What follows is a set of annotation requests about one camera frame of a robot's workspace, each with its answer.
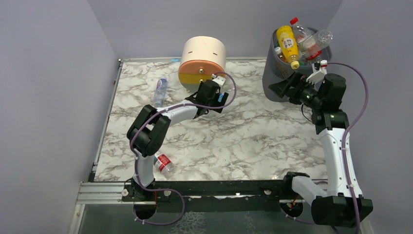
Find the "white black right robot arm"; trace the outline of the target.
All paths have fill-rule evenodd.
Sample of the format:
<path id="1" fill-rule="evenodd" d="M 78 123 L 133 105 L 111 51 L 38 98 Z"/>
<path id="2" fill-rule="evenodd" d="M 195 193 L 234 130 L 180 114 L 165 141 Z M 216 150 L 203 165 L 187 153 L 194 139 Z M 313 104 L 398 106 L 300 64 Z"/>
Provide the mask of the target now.
<path id="1" fill-rule="evenodd" d="M 318 225 L 357 228 L 373 211 L 373 202 L 364 198 L 353 169 L 347 114 L 340 109 L 346 80 L 337 74 L 326 74 L 318 90 L 294 72 L 289 78 L 268 86 L 278 97 L 288 97 L 293 104 L 311 109 L 326 161 L 327 189 L 323 190 L 309 175 L 288 172 L 286 189 L 303 198 L 311 207 Z"/>

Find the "clear bottle blue label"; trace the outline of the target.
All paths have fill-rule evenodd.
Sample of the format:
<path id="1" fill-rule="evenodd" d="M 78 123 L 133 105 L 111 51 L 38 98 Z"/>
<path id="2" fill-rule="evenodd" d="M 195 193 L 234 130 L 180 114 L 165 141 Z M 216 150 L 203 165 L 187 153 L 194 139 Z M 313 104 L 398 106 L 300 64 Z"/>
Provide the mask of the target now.
<path id="1" fill-rule="evenodd" d="M 228 97 L 228 93 L 219 93 L 216 97 L 216 102 L 218 105 L 225 105 L 226 99 Z"/>

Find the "clear bottle white blue cap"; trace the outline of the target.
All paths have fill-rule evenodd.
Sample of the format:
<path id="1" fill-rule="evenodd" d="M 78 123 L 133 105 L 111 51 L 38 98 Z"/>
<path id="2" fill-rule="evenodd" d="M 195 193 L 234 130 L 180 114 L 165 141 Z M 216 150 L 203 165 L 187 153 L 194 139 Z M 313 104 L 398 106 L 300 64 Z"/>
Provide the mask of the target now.
<path id="1" fill-rule="evenodd" d="M 331 31 L 326 29 L 317 31 L 314 35 L 312 35 L 304 42 L 305 51 L 302 52 L 303 57 L 305 58 L 307 51 L 324 49 L 325 47 L 329 46 L 332 40 L 333 34 Z"/>

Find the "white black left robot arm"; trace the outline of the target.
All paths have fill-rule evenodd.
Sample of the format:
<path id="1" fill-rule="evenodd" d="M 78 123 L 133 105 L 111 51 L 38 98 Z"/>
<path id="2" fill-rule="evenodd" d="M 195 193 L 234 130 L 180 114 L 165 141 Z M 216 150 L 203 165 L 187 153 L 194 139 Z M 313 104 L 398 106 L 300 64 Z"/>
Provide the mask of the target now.
<path id="1" fill-rule="evenodd" d="M 133 180 L 143 190 L 150 191 L 154 182 L 151 163 L 169 127 L 206 115 L 210 110 L 221 113 L 228 98 L 228 93 L 221 90 L 224 83 L 225 78 L 218 76 L 201 82 L 197 92 L 178 104 L 161 108 L 143 107 L 127 131 L 130 149 L 135 155 Z"/>

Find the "yellow juice bottle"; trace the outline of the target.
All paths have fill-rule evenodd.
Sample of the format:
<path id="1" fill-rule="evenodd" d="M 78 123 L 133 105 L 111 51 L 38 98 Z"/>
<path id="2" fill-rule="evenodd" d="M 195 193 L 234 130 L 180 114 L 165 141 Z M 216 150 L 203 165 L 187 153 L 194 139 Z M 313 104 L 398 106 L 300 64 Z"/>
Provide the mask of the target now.
<path id="1" fill-rule="evenodd" d="M 276 37 L 286 61 L 292 69 L 298 69 L 300 66 L 299 50 L 292 28 L 288 25 L 281 26 L 276 31 Z"/>

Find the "orange drink bottle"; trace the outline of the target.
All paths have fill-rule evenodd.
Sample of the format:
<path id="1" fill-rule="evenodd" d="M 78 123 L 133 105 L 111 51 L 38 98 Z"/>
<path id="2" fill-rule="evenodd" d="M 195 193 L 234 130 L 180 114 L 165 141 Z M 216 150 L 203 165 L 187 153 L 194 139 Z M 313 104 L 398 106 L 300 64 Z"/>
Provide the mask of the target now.
<path id="1" fill-rule="evenodd" d="M 275 53 L 276 53 L 277 57 L 278 57 L 281 61 L 287 63 L 287 60 L 286 60 L 286 58 L 285 58 L 285 56 L 284 56 L 281 48 L 278 46 L 278 47 L 275 47 L 274 50 L 275 50 Z"/>

